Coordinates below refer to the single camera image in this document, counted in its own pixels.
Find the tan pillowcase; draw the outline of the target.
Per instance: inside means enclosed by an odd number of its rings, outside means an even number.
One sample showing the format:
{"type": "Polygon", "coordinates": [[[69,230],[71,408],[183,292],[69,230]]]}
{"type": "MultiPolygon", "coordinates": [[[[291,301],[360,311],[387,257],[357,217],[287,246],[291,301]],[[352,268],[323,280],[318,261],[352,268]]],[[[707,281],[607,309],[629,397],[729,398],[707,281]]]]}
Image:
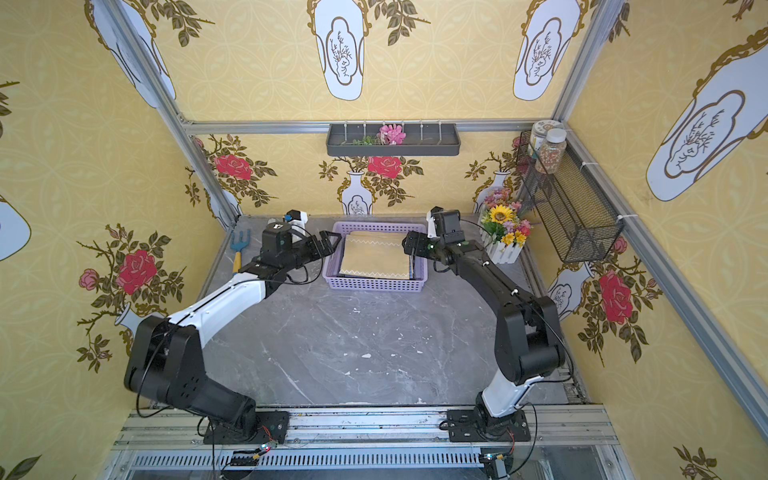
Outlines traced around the tan pillowcase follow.
{"type": "Polygon", "coordinates": [[[353,231],[346,235],[339,273],[343,276],[409,280],[411,260],[403,232],[353,231]]]}

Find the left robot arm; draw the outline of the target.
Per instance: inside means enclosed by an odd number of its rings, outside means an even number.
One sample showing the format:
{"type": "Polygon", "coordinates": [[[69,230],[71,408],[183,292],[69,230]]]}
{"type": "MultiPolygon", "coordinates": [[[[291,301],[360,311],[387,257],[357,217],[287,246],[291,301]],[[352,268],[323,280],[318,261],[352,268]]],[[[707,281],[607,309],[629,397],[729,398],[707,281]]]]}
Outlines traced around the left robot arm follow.
{"type": "Polygon", "coordinates": [[[263,432],[255,401],[208,377],[203,349],[216,333],[283,285],[289,273],[332,256],[339,233],[314,235],[294,220],[272,222],[262,232],[260,253],[222,287],[168,317],[141,320],[124,385],[139,398],[207,417],[250,438],[263,432]]]}

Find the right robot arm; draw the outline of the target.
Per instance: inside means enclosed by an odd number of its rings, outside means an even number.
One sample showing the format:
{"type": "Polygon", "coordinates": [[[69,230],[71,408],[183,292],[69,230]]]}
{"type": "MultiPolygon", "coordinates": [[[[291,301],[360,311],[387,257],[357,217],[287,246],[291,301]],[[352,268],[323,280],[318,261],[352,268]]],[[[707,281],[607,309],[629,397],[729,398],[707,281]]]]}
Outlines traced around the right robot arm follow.
{"type": "Polygon", "coordinates": [[[435,207],[427,221],[427,233],[407,233],[404,253],[443,264],[493,311],[497,371],[479,394],[477,412],[484,423],[506,419],[523,408],[533,387],[554,383],[552,375],[570,358],[557,307],[551,298],[518,286],[479,242],[466,239],[457,210],[435,207]]]}

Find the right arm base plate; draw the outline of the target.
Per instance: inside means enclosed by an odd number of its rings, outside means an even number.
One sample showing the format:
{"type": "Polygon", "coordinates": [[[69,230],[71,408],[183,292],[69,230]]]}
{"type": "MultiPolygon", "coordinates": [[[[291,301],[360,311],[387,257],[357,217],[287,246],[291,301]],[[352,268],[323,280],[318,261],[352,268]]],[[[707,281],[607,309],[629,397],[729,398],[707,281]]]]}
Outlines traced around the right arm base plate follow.
{"type": "Polygon", "coordinates": [[[531,440],[530,424],[523,410],[500,418],[492,417],[478,408],[448,410],[438,428],[446,431],[449,440],[454,443],[531,440]]]}

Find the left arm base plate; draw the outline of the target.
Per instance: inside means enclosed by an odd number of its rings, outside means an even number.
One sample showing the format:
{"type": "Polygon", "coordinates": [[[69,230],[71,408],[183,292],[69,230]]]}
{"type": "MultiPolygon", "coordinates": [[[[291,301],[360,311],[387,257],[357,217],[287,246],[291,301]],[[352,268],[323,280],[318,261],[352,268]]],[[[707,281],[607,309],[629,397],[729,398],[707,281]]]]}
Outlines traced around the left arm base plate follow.
{"type": "Polygon", "coordinates": [[[203,443],[206,445],[255,445],[274,441],[283,444],[289,418],[288,411],[248,410],[234,423],[213,421],[206,427],[203,443]]]}

